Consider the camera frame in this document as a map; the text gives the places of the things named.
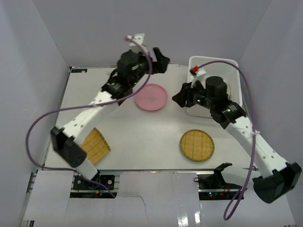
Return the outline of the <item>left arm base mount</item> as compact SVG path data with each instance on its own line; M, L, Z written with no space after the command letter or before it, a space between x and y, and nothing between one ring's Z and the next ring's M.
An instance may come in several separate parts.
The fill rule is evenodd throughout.
M116 176L115 175L101 175L97 179L97 182L106 186L108 190L106 190L103 186L90 183L84 180L81 176L75 175L71 187L71 198L78 199L113 199L117 195L118 185L116 185Z

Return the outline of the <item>round bamboo tray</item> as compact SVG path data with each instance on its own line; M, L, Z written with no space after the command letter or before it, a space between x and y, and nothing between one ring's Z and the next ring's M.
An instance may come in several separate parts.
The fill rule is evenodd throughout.
M183 155L194 162L204 162L210 159L215 150L211 136L205 131L193 129L185 132L179 142Z

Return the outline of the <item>pink plastic plate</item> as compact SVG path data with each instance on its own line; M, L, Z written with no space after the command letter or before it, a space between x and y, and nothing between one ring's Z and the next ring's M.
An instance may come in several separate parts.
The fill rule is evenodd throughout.
M147 84L135 95L137 106L148 112L162 109L167 104L167 101L167 91L157 84Z

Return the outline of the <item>cream plastic plate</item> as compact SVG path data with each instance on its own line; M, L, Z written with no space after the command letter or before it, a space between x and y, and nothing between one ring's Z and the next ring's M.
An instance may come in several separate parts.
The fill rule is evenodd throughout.
M228 98L230 98L231 90L230 90L230 87L229 87L229 86L227 86L227 91L226 91L226 93L227 93Z

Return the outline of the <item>square bamboo tray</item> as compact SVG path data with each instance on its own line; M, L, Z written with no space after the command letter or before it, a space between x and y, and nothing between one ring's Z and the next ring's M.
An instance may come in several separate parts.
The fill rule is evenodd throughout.
M109 144L97 128L94 128L88 134L80 147L93 165L97 164L111 151Z

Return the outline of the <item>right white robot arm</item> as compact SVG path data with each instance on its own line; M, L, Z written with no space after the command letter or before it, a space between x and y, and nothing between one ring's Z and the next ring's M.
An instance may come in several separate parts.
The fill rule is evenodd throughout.
M200 105L208 109L212 119L238 141L259 170L251 187L262 201L272 203L296 186L302 168L286 161L253 130L246 112L228 98L227 84L221 77L208 77L205 85L200 81L183 83L172 99L182 108Z

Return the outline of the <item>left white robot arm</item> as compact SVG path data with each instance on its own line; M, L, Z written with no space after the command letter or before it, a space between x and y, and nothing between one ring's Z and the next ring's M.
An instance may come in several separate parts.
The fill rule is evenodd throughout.
M118 108L133 92L133 87L145 74L165 73L170 59L158 47L153 48L156 61L148 62L142 52L129 50L123 53L108 81L96 97L63 127L50 131L54 151L74 170L84 177L84 183L94 189L99 186L98 170L80 147L94 127L110 112Z

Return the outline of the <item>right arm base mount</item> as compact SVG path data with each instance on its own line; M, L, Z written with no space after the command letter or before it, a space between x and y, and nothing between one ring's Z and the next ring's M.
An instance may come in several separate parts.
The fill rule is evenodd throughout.
M231 200L241 186L227 183L223 180L221 172L232 166L231 163L223 163L210 174L197 174L193 179L198 184L200 201Z

